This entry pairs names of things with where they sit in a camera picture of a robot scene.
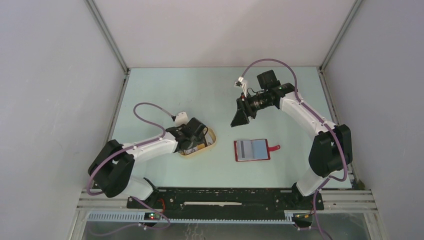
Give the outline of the silver card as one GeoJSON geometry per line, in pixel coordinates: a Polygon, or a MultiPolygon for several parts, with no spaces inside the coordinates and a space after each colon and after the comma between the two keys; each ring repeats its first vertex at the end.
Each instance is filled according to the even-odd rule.
{"type": "Polygon", "coordinates": [[[251,140],[238,140],[236,142],[237,159],[239,161],[251,161],[254,158],[253,144],[251,140]]]}

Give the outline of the red leather card holder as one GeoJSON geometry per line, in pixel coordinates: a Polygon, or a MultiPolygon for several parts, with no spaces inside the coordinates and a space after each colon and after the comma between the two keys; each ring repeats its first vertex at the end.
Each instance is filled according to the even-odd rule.
{"type": "Polygon", "coordinates": [[[236,162],[268,161],[271,159],[271,152],[275,152],[281,149],[280,145],[269,146],[267,139],[253,139],[251,140],[252,146],[253,146],[253,153],[254,153],[253,160],[240,161],[238,160],[238,155],[237,155],[237,146],[236,146],[237,141],[241,141],[241,140],[236,140],[233,142],[236,162]]]}

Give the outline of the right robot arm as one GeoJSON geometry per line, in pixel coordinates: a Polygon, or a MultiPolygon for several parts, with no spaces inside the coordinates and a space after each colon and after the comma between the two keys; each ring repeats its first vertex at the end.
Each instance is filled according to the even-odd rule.
{"type": "Polygon", "coordinates": [[[230,125],[247,125],[259,110],[274,106],[302,127],[312,139],[309,168],[294,184],[290,201],[295,208],[304,209],[311,202],[310,195],[327,179],[334,179],[335,172],[345,172],[352,162],[351,131],[345,124],[336,125],[318,114],[293,84],[280,83],[273,70],[259,74],[257,80],[261,90],[254,95],[248,93],[248,82],[242,76],[234,82],[234,87],[243,92],[236,99],[237,109],[230,125]]]}

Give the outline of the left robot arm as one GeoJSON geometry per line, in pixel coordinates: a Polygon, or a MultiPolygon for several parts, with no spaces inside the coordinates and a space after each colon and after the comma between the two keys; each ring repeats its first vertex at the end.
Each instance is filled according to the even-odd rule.
{"type": "Polygon", "coordinates": [[[97,184],[108,198],[125,194],[137,198],[145,208],[156,206],[155,186],[146,177],[137,177],[134,168],[162,155],[183,154],[204,144],[211,133],[211,129],[195,117],[188,123],[161,130],[158,136],[135,143],[108,141],[88,168],[89,182],[97,184]]]}

